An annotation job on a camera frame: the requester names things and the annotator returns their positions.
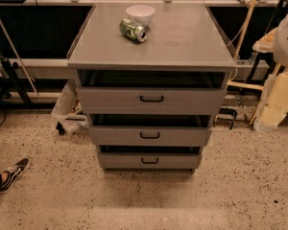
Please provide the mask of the grey drawer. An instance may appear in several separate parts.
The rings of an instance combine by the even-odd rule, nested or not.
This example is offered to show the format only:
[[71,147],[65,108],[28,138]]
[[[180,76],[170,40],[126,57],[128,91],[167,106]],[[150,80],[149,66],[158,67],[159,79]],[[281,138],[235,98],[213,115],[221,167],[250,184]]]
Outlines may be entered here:
[[215,115],[224,89],[78,87],[85,114]]
[[99,153],[98,159],[103,169],[195,170],[202,156],[174,153]]
[[204,127],[92,126],[94,145],[204,147],[212,133]]

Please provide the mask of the grey drawer cabinet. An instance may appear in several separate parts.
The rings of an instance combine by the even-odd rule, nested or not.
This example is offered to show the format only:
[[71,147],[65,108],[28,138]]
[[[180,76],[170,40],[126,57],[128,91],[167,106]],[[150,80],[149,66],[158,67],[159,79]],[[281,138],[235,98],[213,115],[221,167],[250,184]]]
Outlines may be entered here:
[[[78,87],[224,89],[235,63],[201,4],[155,4],[146,41],[119,31],[126,3],[99,3],[69,51]],[[85,114],[89,128],[204,127],[217,115]],[[205,147],[95,145],[99,153],[200,154]]]

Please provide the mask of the grey top drawer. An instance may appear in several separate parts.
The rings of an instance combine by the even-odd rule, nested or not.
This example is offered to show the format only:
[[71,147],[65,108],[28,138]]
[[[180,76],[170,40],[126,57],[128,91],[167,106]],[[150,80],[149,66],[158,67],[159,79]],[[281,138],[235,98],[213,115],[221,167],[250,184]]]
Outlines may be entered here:
[[224,89],[78,87],[85,114],[215,115]]

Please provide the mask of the grey bottom drawer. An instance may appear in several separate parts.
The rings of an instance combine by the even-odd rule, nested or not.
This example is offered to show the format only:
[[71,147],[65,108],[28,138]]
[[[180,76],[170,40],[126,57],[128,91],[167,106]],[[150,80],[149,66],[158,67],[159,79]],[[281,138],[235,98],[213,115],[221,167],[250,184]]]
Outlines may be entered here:
[[103,169],[195,170],[202,156],[174,153],[99,153],[98,159]]

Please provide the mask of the clear plastic bag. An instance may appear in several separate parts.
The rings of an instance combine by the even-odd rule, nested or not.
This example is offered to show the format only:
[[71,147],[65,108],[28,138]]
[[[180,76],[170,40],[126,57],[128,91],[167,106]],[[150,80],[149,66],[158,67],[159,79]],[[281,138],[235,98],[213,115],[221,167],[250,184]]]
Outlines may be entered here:
[[56,130],[59,135],[88,130],[88,120],[83,113],[73,80],[68,80],[61,90],[51,115],[58,121]]

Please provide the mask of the crushed green soda can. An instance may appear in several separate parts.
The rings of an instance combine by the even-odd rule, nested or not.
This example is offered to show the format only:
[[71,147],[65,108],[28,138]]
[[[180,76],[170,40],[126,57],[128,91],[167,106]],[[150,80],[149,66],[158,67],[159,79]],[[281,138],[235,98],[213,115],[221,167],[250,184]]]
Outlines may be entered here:
[[123,36],[134,41],[144,42],[147,38],[146,28],[129,18],[124,18],[120,21],[119,30]]

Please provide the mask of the white bowl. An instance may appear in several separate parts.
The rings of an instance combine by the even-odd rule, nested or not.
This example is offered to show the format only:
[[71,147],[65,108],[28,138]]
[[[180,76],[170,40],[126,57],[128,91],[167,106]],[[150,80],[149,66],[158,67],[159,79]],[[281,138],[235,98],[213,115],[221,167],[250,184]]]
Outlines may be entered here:
[[144,27],[147,27],[152,22],[155,12],[153,7],[145,5],[135,5],[126,9],[128,18],[135,20]]

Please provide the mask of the black tripod stand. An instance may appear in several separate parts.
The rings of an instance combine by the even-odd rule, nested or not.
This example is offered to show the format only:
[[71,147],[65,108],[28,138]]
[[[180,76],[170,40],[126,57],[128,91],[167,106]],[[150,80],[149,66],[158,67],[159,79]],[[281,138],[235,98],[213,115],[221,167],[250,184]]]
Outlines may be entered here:
[[5,70],[5,72],[8,74],[13,86],[15,87],[15,89],[17,90],[20,98],[22,99],[23,103],[26,106],[30,106],[32,104],[32,101],[30,99],[30,97],[28,96],[27,92],[25,91],[23,85],[21,84],[18,76],[16,75],[14,69],[12,68],[12,65],[10,63],[10,61],[3,57],[3,55],[0,52],[0,62]]

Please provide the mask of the black and white sneaker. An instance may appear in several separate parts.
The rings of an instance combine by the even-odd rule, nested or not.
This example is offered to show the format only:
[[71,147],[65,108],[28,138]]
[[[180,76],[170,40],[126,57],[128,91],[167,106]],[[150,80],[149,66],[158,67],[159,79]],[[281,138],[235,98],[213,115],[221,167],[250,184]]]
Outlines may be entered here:
[[15,181],[21,177],[21,175],[29,169],[30,160],[24,158],[13,166],[6,168],[1,173],[2,183],[0,185],[0,193],[7,193],[15,183]]

